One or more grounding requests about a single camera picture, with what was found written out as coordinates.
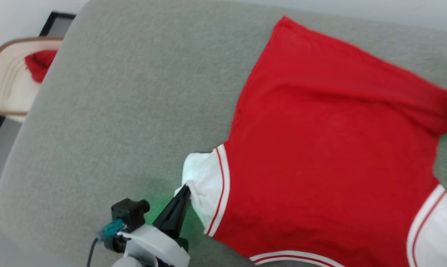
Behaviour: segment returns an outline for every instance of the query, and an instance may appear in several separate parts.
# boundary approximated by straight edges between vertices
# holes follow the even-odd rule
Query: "teal connector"
[[[125,230],[125,224],[121,219],[114,220],[111,223],[105,225],[100,232],[95,235],[100,243],[106,239],[116,235],[118,232]]]

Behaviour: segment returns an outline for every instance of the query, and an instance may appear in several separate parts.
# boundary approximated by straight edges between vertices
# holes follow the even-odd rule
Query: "beige basket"
[[[22,122],[40,89],[26,67],[24,57],[41,50],[58,50],[62,39],[17,39],[0,47],[0,114]]]

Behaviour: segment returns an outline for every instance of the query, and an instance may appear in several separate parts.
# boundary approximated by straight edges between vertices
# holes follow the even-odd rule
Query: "gray floor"
[[[54,23],[49,36],[64,37],[67,32],[71,20],[57,19]],[[17,133],[21,127],[20,123],[12,120],[5,120],[0,129],[0,178],[3,172],[8,154],[16,139]],[[0,267],[75,267],[71,264],[63,262],[53,255],[40,253],[35,251],[25,251],[10,240],[0,230]]]

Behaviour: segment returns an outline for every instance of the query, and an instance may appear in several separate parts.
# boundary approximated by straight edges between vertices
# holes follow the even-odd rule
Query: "black frame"
[[[50,29],[52,29],[52,25],[54,24],[54,22],[56,21],[56,19],[58,17],[60,17],[62,19],[74,20],[74,18],[76,16],[74,14],[60,13],[60,12],[55,12],[55,11],[51,12],[51,14],[49,15],[49,18],[47,19],[46,23],[44,24],[44,27],[42,28],[39,36],[47,36],[50,32]],[[0,115],[0,129],[1,129],[1,126],[3,126],[5,119],[6,119],[5,116]]]

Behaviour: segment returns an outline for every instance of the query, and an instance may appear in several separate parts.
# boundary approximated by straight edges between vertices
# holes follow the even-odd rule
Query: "red cloth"
[[[36,82],[42,83],[56,54],[57,50],[43,50],[24,58],[26,66]]]
[[[284,17],[237,103],[213,237],[256,263],[408,267],[446,132],[446,90]]]

